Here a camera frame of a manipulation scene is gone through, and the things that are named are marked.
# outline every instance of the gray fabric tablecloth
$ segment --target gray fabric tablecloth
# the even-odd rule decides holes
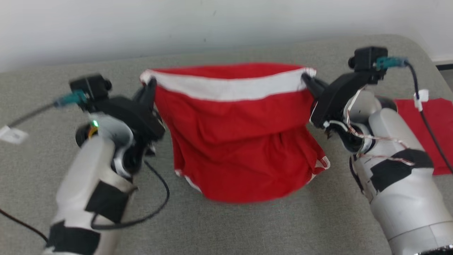
[[[314,67],[331,82],[349,72],[347,60],[356,48],[382,45],[390,55],[407,56],[415,66],[420,88],[431,98],[453,99],[453,93],[427,54],[413,41],[396,35],[375,35],[309,43],[158,56],[103,63],[42,67],[0,74],[0,123],[68,93],[68,80],[100,72],[113,82],[113,93],[131,96],[146,68],[238,62],[281,62]],[[411,98],[408,69],[392,69],[375,87],[379,95]],[[78,147],[75,130],[86,122],[76,107],[52,110],[20,129],[30,133],[21,146],[0,142],[0,208],[48,233],[56,212],[55,193]],[[348,154],[339,139],[329,141],[310,128],[332,166],[309,185],[275,201],[232,205],[205,199],[173,172],[170,135],[151,160],[167,180],[171,198],[153,220],[123,231],[118,254],[390,254],[378,223],[348,168]],[[453,178],[435,178],[453,211]],[[145,168],[136,178],[140,191],[129,218],[154,210],[164,188]],[[44,243],[27,229],[0,216],[0,253],[39,254]]]

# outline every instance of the black tape band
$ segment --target black tape band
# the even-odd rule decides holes
[[[127,193],[123,193],[118,188],[99,181],[85,210],[104,216],[114,223],[120,223],[128,199],[129,195]]]
[[[374,188],[382,192],[393,183],[406,178],[414,168],[433,168],[433,162],[424,151],[405,149],[392,155],[392,157],[409,160],[415,165],[408,166],[392,160],[384,160],[371,168],[373,176],[370,178]]]
[[[65,227],[64,221],[50,227],[46,248],[55,247],[54,252],[71,252],[92,255],[96,251],[101,234],[83,228]]]

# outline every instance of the wall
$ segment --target wall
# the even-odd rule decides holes
[[[453,62],[451,0],[0,0],[0,71],[391,33]]]

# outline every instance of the red towel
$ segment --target red towel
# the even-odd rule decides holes
[[[305,125],[313,97],[301,82],[314,69],[236,64],[145,71],[170,129],[174,168],[207,198],[285,196],[330,166]]]
[[[395,100],[398,113],[406,121],[421,145],[434,163],[434,174],[451,174],[445,161],[434,144],[414,101],[408,99]],[[428,100],[423,103],[423,112],[429,126],[439,141],[440,147],[450,164],[453,163],[453,103],[443,98]]]

